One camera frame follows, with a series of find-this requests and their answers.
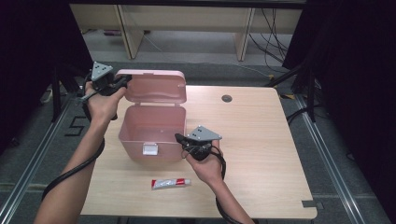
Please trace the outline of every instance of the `forearm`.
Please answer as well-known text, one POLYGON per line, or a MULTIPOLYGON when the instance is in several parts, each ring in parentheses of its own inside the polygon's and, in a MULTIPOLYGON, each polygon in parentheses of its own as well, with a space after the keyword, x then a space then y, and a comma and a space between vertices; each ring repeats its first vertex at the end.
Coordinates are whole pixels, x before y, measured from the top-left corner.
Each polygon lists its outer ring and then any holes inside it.
MULTIPOLYGON (((92 121, 62 174, 90 158, 102 143, 108 121, 92 121)), ((77 223, 85 203, 95 161, 51 190, 37 213, 36 223, 77 223)))
POLYGON ((244 208, 235 199, 224 181, 209 185, 215 193, 224 212, 240 223, 254 223, 244 208))

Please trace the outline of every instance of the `round hole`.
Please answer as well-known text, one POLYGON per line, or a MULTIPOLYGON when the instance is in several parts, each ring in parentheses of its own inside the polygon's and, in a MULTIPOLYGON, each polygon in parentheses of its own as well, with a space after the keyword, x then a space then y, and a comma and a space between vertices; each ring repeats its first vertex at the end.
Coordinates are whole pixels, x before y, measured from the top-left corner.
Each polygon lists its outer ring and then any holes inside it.
POLYGON ((223 95, 221 96, 221 100, 225 103, 230 103, 233 100, 233 97, 231 97, 231 95, 223 95))

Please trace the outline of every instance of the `toothpaste tube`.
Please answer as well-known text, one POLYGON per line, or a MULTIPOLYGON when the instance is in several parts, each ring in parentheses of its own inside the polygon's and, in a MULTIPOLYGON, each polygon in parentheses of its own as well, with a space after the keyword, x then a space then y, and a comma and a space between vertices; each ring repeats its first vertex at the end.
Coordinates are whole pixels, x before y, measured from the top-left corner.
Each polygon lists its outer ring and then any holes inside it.
POLYGON ((190 179, 153 179, 151 181, 151 189, 170 189, 178 187, 186 187, 191 184, 190 179))

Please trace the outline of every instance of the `wooden table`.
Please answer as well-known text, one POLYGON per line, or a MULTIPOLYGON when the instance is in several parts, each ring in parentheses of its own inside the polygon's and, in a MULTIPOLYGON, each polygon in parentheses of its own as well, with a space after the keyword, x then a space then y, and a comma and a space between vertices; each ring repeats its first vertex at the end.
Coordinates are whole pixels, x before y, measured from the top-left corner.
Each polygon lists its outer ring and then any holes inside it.
MULTIPOLYGON (((227 161, 225 181, 253 218, 317 215, 277 93, 270 88, 187 86, 187 133, 198 125, 219 133, 227 161), (223 95, 233 97, 230 103, 223 95)), ((97 160, 83 215, 220 217, 211 189, 185 160, 132 161, 118 134, 131 102, 120 101, 106 148, 97 160), (190 178, 179 189, 151 190, 151 179, 190 178)))

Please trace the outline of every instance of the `gray floor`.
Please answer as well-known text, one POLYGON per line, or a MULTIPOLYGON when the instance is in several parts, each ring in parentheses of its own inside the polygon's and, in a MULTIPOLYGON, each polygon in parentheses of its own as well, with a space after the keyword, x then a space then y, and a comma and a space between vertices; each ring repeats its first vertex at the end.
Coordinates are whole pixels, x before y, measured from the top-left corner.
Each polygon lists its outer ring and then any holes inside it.
MULTIPOLYGON (((255 34, 253 37, 263 47, 266 47, 266 42, 260 35, 255 34)), ((249 86, 262 85, 260 81, 262 80, 265 83, 269 80, 268 76, 271 74, 275 76, 280 75, 280 73, 271 69, 286 71, 279 67, 281 65, 280 62, 274 60, 272 57, 265 57, 264 53, 251 40, 248 42, 246 59, 243 62, 238 62, 233 44, 233 34, 151 32, 144 38, 137 57, 132 61, 127 58, 120 36, 105 36, 103 35, 103 31, 98 30, 89 31, 84 35, 84 38, 95 61, 114 64, 115 68, 119 68, 120 66, 145 66, 147 68, 161 66, 162 68, 169 69, 183 67, 186 69, 187 77, 198 77, 200 75, 199 71, 203 68, 212 71, 211 74, 221 73, 221 71, 226 71, 227 69, 237 70, 241 71, 240 73, 246 77, 246 80, 244 80, 246 82, 239 83, 237 80, 240 79, 231 77, 230 75, 230 80, 221 83, 221 85, 249 86)), ((280 35, 279 39, 287 46, 291 36, 280 35)), ((281 58, 276 48, 271 47, 269 50, 281 58)), ((202 76, 210 80, 208 74, 202 74, 202 76)), ((208 81, 205 82, 198 78, 188 79, 188 84, 210 85, 208 81)), ((290 84, 291 80, 280 84, 277 87, 278 92, 290 93, 290 84)), ((285 116, 298 109, 294 100, 281 99, 280 101, 284 108, 285 116)), ((20 134, 21 139, 27 140, 21 141, 21 145, 18 147, 9 148, 0 157, 1 203, 7 199, 13 185, 18 182, 25 169, 25 164, 29 162, 35 153, 35 149, 40 144, 40 136, 44 136, 45 131, 50 126, 50 113, 51 104, 44 104, 39 107, 32 115, 31 121, 26 124, 26 128, 20 134)), ((346 181, 346 185, 351 190, 359 209, 363 213, 366 223, 390 223, 381 205, 372 193, 370 186, 368 186, 362 176, 359 167, 357 167, 354 161, 346 157, 347 148, 334 128, 332 121, 327 117, 326 111, 319 109, 316 113, 317 125, 321 135, 331 150, 334 160, 337 162, 337 166, 346 181)), ((51 142, 49 152, 42 161, 43 164, 39 167, 37 175, 33 178, 32 184, 21 200, 21 204, 15 211, 10 223, 32 222, 35 211, 39 206, 41 192, 45 187, 45 183, 51 181, 54 174, 60 172, 67 158, 73 153, 76 141, 66 143, 64 141, 64 135, 73 132, 68 126, 75 116, 83 116, 82 111, 74 107, 69 108, 60 131, 56 133, 63 138, 55 137, 51 142)), ((77 124, 87 125, 87 121, 85 119, 77 120, 77 124)), ((290 125, 290 131, 300 155, 308 185, 318 205, 318 216, 313 221, 324 224, 352 223, 329 176, 328 170, 323 164, 315 142, 309 138, 310 133, 306 129, 302 117, 298 117, 290 125)), ((82 216, 80 220, 80 223, 116 222, 116 217, 82 216)), ((150 222, 145 219, 135 219, 131 223, 150 222)), ((309 220, 260 220, 260 223, 297 224, 309 223, 309 220)))

